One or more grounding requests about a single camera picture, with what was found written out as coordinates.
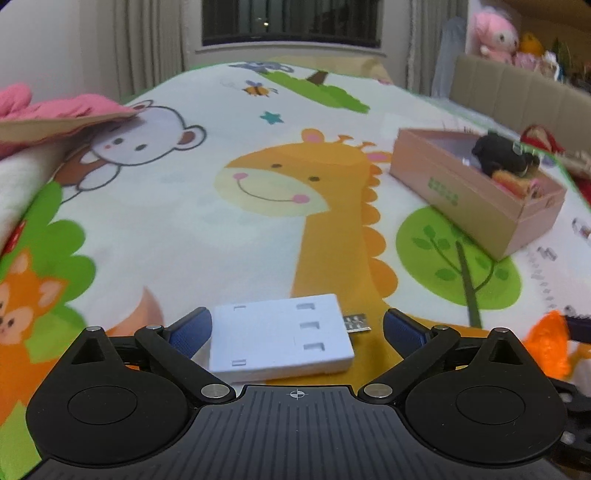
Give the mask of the red cloth garment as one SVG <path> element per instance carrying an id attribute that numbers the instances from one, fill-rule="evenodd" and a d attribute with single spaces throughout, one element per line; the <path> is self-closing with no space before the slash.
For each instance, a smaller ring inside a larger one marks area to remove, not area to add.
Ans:
<path id="1" fill-rule="evenodd" d="M 544 150 L 551 154 L 562 154 L 565 149 L 556 141 L 555 137 L 541 125 L 530 125 L 521 134 L 520 141 Z"/>

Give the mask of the pink round candy tin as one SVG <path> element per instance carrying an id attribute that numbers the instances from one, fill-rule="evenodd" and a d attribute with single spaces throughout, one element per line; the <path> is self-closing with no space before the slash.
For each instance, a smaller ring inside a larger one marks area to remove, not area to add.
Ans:
<path id="1" fill-rule="evenodd" d="M 497 170 L 492 180 L 520 199 L 539 198 L 541 185 L 538 179 L 519 177 L 506 170 Z"/>

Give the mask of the grey curtain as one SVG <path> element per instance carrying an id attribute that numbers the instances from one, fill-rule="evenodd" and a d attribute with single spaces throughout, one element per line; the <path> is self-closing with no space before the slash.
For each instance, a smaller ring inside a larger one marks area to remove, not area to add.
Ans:
<path id="1" fill-rule="evenodd" d="M 126 102 L 187 68 L 185 1 L 81 1 L 84 89 Z"/>

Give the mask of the orange plastic toy piece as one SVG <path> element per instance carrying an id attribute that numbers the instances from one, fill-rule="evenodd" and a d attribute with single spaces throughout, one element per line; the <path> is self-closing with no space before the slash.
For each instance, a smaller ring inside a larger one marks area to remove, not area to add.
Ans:
<path id="1" fill-rule="evenodd" d="M 566 380 L 571 373 L 569 340 L 565 317 L 553 310 L 530 330 L 523 344 L 546 376 Z"/>

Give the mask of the beige padded headboard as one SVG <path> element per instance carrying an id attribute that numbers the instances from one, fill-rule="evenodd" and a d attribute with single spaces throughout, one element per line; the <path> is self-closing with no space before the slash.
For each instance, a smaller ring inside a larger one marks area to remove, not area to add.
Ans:
<path id="1" fill-rule="evenodd" d="M 590 95 L 537 72 L 460 55 L 450 100 L 522 132 L 537 124 L 564 148 L 590 148 Z"/>

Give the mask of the white fluffy blanket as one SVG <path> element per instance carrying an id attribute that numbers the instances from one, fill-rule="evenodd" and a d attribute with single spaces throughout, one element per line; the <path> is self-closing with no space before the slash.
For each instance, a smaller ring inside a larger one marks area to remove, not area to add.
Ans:
<path id="1" fill-rule="evenodd" d="M 70 145 L 70 140 L 45 143 L 21 150 L 1 160 L 1 249 L 4 249 L 37 192 L 63 162 Z"/>

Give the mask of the pink cardboard box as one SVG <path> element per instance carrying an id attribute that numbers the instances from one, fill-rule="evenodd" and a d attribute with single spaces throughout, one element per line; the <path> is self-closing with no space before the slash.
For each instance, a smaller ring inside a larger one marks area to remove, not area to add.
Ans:
<path id="1" fill-rule="evenodd" d="M 539 171 L 540 196 L 518 198 L 481 170 L 472 154 L 479 139 L 461 131 L 401 129 L 391 175 L 501 260 L 554 226 L 566 189 Z"/>

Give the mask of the dark barred window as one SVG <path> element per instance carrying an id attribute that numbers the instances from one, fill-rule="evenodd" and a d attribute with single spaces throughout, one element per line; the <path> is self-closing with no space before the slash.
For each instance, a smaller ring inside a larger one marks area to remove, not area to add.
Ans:
<path id="1" fill-rule="evenodd" d="M 202 44 L 308 42 L 378 48 L 380 13 L 379 1 L 204 1 Z"/>

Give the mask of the black plush toy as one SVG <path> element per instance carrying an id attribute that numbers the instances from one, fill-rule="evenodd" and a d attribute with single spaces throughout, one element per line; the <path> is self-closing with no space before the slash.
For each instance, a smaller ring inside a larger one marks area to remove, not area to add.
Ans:
<path id="1" fill-rule="evenodd" d="M 481 170 L 489 177 L 497 171 L 506 171 L 518 177 L 535 173 L 540 165 L 538 156 L 526 151 L 520 142 L 495 132 L 480 137 L 472 149 Z"/>

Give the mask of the colourful cartoon play mat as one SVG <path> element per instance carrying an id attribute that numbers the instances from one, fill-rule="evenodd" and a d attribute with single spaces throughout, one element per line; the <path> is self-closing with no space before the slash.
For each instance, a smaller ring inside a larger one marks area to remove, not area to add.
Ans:
<path id="1" fill-rule="evenodd" d="M 390 307 L 462 331 L 526 337 L 552 310 L 590 310 L 590 210 L 566 189 L 554 226 L 494 260 L 390 173 L 401 129 L 489 124 L 375 80 L 219 64 L 133 101 L 138 114 L 70 149 L 1 249 L 1 285 L 32 310 L 1 348 L 1 475 L 40 460 L 25 409 L 86 326 L 122 335 L 197 306 L 334 294 L 372 325 Z"/>

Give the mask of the pink bunny plush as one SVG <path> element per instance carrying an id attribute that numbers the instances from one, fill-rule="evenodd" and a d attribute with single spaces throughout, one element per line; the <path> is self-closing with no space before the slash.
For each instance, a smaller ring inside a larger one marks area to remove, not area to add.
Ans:
<path id="1" fill-rule="evenodd" d="M 474 27 L 483 58 L 513 64 L 519 34 L 510 20 L 496 11 L 482 10 L 474 16 Z"/>

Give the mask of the brown cardboard sheet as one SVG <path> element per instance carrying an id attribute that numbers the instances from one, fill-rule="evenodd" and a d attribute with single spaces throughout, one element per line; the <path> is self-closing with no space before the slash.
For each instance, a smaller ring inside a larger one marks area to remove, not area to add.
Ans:
<path id="1" fill-rule="evenodd" d="M 125 120 L 137 114 L 127 112 L 75 118 L 29 119 L 1 122 L 0 141 L 7 144 L 35 144 L 53 137 L 66 136 L 100 123 Z"/>

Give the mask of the pink padded jacket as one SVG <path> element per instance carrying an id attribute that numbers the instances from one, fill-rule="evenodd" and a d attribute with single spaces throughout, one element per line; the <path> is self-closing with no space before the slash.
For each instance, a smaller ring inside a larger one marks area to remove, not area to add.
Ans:
<path id="1" fill-rule="evenodd" d="M 32 91 L 26 84 L 13 84 L 1 91 L 1 120 L 34 120 L 82 118 L 102 115 L 132 114 L 132 108 L 96 94 L 73 98 L 53 99 L 35 104 Z"/>

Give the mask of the white usb hub box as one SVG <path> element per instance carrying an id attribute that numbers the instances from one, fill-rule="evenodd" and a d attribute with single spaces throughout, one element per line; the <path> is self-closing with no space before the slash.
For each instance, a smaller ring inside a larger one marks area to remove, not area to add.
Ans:
<path id="1" fill-rule="evenodd" d="M 369 331 L 334 294 L 217 306 L 208 370 L 238 384 L 339 373 L 355 358 L 351 336 Z"/>

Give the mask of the yellow chick plush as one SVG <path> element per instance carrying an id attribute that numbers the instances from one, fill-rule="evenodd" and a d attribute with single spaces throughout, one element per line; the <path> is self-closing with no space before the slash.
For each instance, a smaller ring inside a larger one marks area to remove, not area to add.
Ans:
<path id="1" fill-rule="evenodd" d="M 525 31 L 520 37 L 519 51 L 535 57 L 542 57 L 546 49 L 532 32 Z"/>

